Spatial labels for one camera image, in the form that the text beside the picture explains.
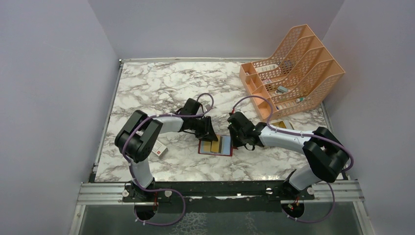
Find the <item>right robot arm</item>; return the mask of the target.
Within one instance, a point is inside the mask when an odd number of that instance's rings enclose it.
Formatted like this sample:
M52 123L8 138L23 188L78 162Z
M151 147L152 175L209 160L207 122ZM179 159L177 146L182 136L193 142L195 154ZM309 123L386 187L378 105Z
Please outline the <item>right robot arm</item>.
M283 195L295 199L308 186L325 181L333 183L350 156L325 127L315 131L294 131L265 122L254 125L241 112L230 113L228 129L233 147L279 147L303 154L308 164L293 171L282 186Z

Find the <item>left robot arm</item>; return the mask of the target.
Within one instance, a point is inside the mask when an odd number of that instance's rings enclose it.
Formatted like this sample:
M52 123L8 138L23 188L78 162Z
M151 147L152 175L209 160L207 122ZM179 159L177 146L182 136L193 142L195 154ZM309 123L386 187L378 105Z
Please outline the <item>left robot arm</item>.
M189 131L202 141L217 141L211 117L202 111L202 104L189 98L178 111L149 116L136 110L129 117L115 138L115 146L128 163L135 194L142 201L153 197L151 184L154 177L150 171L148 157L159 134Z

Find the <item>red leather card holder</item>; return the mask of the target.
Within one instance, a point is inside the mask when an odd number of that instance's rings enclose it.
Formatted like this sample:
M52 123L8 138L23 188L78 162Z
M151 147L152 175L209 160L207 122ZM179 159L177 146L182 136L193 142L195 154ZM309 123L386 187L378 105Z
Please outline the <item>red leather card holder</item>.
M198 154L215 156L232 156L231 137L217 135L218 141L199 141Z

